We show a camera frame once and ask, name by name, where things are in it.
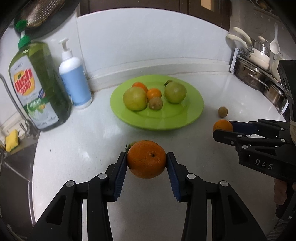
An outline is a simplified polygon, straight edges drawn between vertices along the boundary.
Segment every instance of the lime green bottle cap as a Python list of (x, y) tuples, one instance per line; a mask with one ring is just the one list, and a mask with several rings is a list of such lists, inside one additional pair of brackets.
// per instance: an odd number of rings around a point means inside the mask
[(21, 49), (22, 47), (28, 45), (29, 43), (31, 43), (31, 39), (30, 39), (30, 37), (29, 37), (28, 35), (24, 35), (24, 36), (20, 39), (20, 41), (19, 41), (19, 43), (18, 43), (18, 47), (19, 47), (19, 49)]
[(19, 49), (26, 46), (27, 44), (31, 43), (31, 39), (28, 35), (25, 35), (25, 28), (27, 26), (27, 20), (20, 20), (15, 25), (15, 30), (21, 33), (21, 39), (18, 43)]

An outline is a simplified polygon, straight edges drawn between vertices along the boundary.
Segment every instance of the white countertop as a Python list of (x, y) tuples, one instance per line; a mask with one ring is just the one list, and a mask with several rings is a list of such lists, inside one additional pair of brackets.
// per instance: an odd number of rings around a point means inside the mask
[[(172, 131), (131, 127), (113, 114), (109, 100), (116, 87), (111, 87), (95, 93), (93, 103), (84, 110), (74, 110), (65, 124), (41, 133), (33, 170), (36, 220), (65, 182), (89, 181), (115, 163), (127, 143), (149, 139), (166, 152), (174, 152), (179, 163), (205, 181), (227, 180), (263, 231), (267, 233), (273, 228), (276, 222), (273, 178), (241, 166), (235, 148), (215, 142), (212, 132), (213, 124), (219, 119), (217, 109), (220, 106), (229, 109), (226, 119), (233, 121), (260, 118), (284, 121), (283, 117), (262, 93), (230, 73), (178, 74), (174, 77), (189, 82), (204, 98), (203, 114), (189, 126)], [(108, 203), (113, 239), (181, 240), (186, 205), (174, 198), (166, 170), (148, 180), (137, 178), (127, 170), (121, 196), (117, 202)], [(87, 240), (85, 209), (83, 240)]]

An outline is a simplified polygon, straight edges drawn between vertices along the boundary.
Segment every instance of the sink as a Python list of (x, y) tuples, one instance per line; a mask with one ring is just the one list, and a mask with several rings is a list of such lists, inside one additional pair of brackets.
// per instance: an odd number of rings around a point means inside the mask
[(37, 142), (38, 137), (21, 140), (0, 164), (0, 215), (9, 230), (22, 239), (35, 225), (32, 175)]

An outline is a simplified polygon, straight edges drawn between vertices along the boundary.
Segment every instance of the wall tile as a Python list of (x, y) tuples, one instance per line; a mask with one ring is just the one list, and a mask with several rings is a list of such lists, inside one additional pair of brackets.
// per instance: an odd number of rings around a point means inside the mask
[(88, 73), (160, 58), (229, 61), (227, 31), (204, 20), (160, 9), (112, 9), (77, 19)]
[[(296, 44), (282, 22), (256, 11), (254, 5), (246, 0), (232, 0), (232, 6), (233, 16), (230, 21), (230, 29), (233, 26), (239, 27), (251, 38), (258, 39), (258, 35), (261, 35), (270, 43), (274, 39), (274, 24), (277, 22), (279, 25), (278, 42), (281, 52), (292, 59), (296, 59)], [(237, 20), (236, 12), (239, 12), (239, 20)]]

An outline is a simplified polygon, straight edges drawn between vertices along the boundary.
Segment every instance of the kiwi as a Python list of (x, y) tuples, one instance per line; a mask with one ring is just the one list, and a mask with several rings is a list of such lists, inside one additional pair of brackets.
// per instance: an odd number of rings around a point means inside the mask
[(163, 107), (163, 101), (160, 97), (153, 97), (149, 101), (149, 108), (152, 110), (160, 110)]
[(224, 118), (228, 115), (228, 109), (225, 107), (225, 106), (221, 106), (219, 109), (218, 109), (218, 115), (221, 117), (221, 118)]

